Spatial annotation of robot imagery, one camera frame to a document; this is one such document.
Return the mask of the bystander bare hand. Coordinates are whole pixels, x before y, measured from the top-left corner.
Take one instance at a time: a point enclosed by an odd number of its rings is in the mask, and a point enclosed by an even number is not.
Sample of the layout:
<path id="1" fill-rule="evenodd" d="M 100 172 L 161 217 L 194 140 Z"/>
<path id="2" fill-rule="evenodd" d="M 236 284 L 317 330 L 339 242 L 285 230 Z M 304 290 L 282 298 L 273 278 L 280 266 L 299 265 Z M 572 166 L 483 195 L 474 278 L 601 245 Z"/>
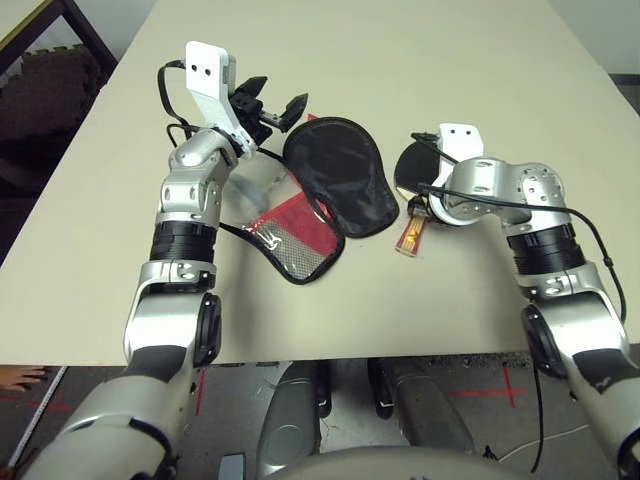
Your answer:
<path id="1" fill-rule="evenodd" d="M 26 392 L 33 384 L 46 379 L 47 368 L 43 366 L 0 367 L 0 388 L 2 391 Z"/>

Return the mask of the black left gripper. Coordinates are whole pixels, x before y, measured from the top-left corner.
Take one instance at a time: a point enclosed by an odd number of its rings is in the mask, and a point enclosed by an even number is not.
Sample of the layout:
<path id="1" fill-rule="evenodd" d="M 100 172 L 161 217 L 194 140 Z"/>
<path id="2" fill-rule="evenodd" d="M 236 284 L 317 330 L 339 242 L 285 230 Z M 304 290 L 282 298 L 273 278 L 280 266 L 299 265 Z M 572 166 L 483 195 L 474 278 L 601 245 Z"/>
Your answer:
<path id="1" fill-rule="evenodd" d="M 301 118 L 308 102 L 308 94 L 303 93 L 295 96 L 286 105 L 280 117 L 266 112 L 263 103 L 257 98 L 267 80 L 266 76 L 251 77 L 239 85 L 230 97 L 231 106 L 240 125 L 256 145 L 262 145 L 272 135 L 274 128 L 282 133 L 288 132 Z"/>

